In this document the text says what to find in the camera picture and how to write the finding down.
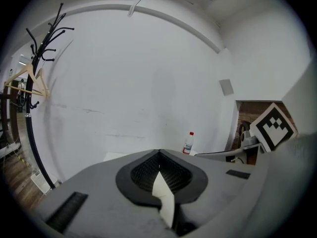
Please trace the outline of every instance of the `white wall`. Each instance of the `white wall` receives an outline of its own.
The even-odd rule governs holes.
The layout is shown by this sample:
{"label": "white wall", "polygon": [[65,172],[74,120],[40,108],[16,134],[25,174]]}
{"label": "white wall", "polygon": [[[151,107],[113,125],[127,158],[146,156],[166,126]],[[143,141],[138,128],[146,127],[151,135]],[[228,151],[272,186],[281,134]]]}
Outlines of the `white wall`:
{"label": "white wall", "polygon": [[[61,13],[67,15],[77,14],[84,11],[100,9],[124,9],[129,10],[138,0],[32,0],[20,14],[16,24],[11,30],[6,43],[5,53],[1,60],[7,60],[20,47],[31,40],[25,28],[28,27],[34,36],[47,31],[48,22],[55,20],[60,3],[64,3]],[[136,10],[142,9],[143,13],[163,17],[174,24],[182,25],[193,34],[199,35],[217,52],[223,49],[223,42],[217,27],[210,17],[195,4],[185,0],[142,0],[136,6]]]}
{"label": "white wall", "polygon": [[230,17],[221,34],[233,59],[237,100],[280,101],[310,61],[301,22],[279,0],[266,0]]}
{"label": "white wall", "polygon": [[217,142],[223,94],[219,59],[204,42],[150,15],[122,10],[83,12],[75,27],[50,45],[44,68],[51,97],[32,111],[45,167],[61,180],[101,162],[106,152],[168,148],[180,151],[195,133],[194,149]]}
{"label": "white wall", "polygon": [[317,131],[317,60],[309,64],[302,77],[282,99],[300,134]]}
{"label": "white wall", "polygon": [[[218,58],[220,63],[217,65],[217,79],[230,79],[233,70],[232,55],[230,51],[228,49],[222,50],[218,54]],[[237,107],[235,93],[223,96],[220,105],[220,113],[218,131],[216,134],[217,144],[213,146],[211,152],[231,150],[239,117],[239,108]]]}

